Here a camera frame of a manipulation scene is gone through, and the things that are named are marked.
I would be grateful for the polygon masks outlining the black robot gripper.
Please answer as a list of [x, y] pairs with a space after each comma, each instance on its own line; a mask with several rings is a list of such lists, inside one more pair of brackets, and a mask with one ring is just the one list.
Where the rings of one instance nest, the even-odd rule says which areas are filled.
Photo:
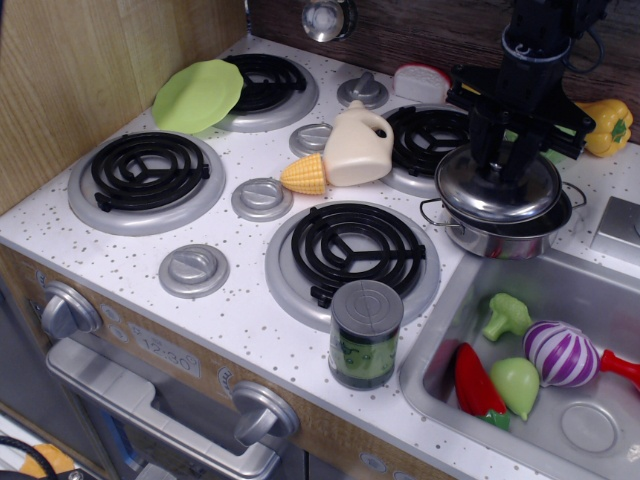
[[[595, 121], [563, 89], [574, 42], [596, 23], [594, 1], [514, 1], [498, 68], [456, 65], [447, 100], [469, 114], [471, 154], [488, 167], [505, 139], [503, 181], [519, 181], [540, 151], [577, 158]], [[464, 91], [466, 84], [479, 95]]]

